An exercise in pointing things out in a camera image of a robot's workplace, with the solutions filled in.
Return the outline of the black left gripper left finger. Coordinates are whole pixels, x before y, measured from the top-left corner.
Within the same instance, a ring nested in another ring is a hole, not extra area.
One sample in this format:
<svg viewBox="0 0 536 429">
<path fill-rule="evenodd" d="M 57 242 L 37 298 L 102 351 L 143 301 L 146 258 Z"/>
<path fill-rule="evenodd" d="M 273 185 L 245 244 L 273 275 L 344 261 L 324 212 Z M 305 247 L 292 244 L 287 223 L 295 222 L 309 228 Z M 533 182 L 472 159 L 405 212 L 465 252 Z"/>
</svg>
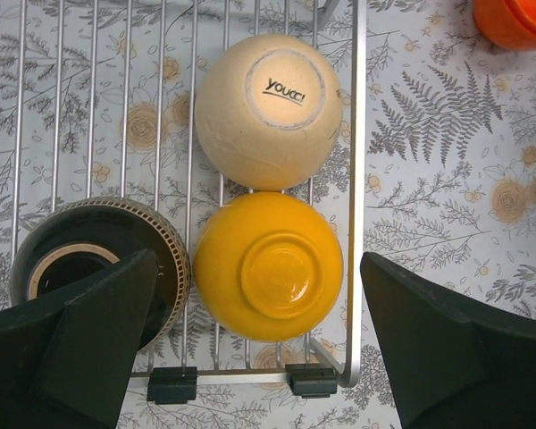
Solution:
<svg viewBox="0 0 536 429">
<path fill-rule="evenodd" d="M 0 312 L 0 428 L 114 428 L 157 275 L 143 249 Z"/>
</svg>

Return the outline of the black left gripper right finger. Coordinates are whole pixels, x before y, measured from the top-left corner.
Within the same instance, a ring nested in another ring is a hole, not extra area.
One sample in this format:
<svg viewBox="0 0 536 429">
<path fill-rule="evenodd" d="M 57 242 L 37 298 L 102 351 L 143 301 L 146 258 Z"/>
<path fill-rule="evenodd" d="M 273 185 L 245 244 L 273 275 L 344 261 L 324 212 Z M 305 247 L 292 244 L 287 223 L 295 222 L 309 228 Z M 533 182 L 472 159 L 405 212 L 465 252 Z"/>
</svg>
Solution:
<svg viewBox="0 0 536 429">
<path fill-rule="evenodd" d="M 536 321 L 373 252 L 360 272 L 405 428 L 536 428 Z"/>
</svg>

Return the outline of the dark brown patterned bowl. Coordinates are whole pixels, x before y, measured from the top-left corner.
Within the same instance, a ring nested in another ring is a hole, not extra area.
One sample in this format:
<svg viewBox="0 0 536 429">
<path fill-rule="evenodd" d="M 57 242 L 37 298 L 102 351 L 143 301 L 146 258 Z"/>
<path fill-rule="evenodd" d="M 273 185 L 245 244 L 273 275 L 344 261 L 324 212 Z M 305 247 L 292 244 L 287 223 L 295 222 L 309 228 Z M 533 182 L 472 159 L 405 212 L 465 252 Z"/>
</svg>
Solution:
<svg viewBox="0 0 536 429">
<path fill-rule="evenodd" d="M 181 316 L 189 295 L 190 261 L 171 223 L 153 208 L 117 197 L 86 198 L 58 207 L 21 243 L 10 276 L 20 305 L 58 290 L 131 254 L 151 249 L 158 272 L 138 348 L 149 349 Z"/>
</svg>

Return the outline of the yellow bowl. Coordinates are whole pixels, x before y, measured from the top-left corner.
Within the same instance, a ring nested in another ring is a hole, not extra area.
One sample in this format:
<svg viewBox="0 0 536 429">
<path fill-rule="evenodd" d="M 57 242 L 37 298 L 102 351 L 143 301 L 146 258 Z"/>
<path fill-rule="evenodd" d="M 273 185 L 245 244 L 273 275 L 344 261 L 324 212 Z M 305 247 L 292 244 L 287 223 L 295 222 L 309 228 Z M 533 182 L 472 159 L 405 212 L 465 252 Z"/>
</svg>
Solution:
<svg viewBox="0 0 536 429">
<path fill-rule="evenodd" d="M 312 206 L 279 192 L 241 195 L 207 221 L 193 275 L 211 316 L 246 339 L 279 342 L 313 330 L 343 283 L 335 232 Z"/>
</svg>

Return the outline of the cream beige bowl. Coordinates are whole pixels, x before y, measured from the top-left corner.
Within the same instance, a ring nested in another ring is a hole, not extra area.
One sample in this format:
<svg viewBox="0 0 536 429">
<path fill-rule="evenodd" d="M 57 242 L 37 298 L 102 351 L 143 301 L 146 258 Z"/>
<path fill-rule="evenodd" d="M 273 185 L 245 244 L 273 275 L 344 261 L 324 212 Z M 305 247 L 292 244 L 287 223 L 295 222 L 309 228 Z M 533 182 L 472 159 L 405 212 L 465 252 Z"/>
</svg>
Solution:
<svg viewBox="0 0 536 429">
<path fill-rule="evenodd" d="M 339 79 L 325 57 L 285 34 L 262 34 L 226 50 L 195 102 L 201 148 L 226 178 L 283 190 L 330 157 L 343 117 Z"/>
</svg>

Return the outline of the orange bowl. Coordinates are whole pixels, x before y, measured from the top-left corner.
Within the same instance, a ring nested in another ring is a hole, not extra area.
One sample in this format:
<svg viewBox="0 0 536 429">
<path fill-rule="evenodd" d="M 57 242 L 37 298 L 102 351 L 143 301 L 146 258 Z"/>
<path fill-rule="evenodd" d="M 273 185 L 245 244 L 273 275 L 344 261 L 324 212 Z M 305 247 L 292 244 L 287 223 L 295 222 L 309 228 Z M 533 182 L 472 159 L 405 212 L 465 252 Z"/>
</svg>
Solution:
<svg viewBox="0 0 536 429">
<path fill-rule="evenodd" d="M 536 50 L 536 0 L 474 0 L 481 34 L 504 49 Z"/>
</svg>

